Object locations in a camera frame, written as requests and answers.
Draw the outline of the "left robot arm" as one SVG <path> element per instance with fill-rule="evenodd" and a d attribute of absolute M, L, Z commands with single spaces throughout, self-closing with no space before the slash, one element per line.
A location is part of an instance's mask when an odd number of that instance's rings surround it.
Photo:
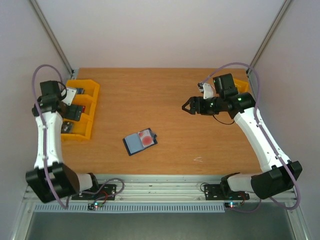
<path fill-rule="evenodd" d="M 64 102 L 69 90 L 61 90 L 63 85 L 55 80 L 41 82 L 41 96 L 35 98 L 31 109 L 37 125 L 38 145 L 34 169 L 26 172 L 25 179 L 43 203 L 80 192 L 96 199 L 101 193 L 93 173 L 75 173 L 64 163 L 61 130 L 63 118 L 71 107 Z"/>

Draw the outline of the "blue card holder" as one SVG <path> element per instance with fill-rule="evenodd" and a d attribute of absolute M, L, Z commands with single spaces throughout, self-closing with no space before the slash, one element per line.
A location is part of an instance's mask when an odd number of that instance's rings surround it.
<path fill-rule="evenodd" d="M 151 135 L 153 136 L 154 144 L 150 145 L 149 147 L 143 147 L 141 139 L 138 135 L 138 133 L 143 130 L 150 130 Z M 150 128 L 146 128 L 143 130 L 136 132 L 136 133 L 132 133 L 130 135 L 127 135 L 126 137 L 124 137 L 122 139 L 123 144 L 125 146 L 125 149 L 126 149 L 129 156 L 135 155 L 139 152 L 142 152 L 142 151 L 158 144 L 157 135 L 155 132 L 153 132 Z"/>

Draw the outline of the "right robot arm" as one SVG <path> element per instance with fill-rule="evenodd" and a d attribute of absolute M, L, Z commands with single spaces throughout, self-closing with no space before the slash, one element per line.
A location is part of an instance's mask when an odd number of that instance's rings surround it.
<path fill-rule="evenodd" d="M 262 200 L 291 190 L 303 168 L 298 161 L 291 161 L 276 143 L 265 125 L 256 101 L 249 92 L 240 93 L 232 74 L 213 78 L 214 85 L 200 83 L 203 96 L 192 96 L 181 107 L 195 115 L 215 117 L 226 112 L 241 128 L 253 148 L 261 173 L 232 173 L 220 182 L 220 191 L 225 198 L 232 198 L 238 192 L 256 194 Z"/>

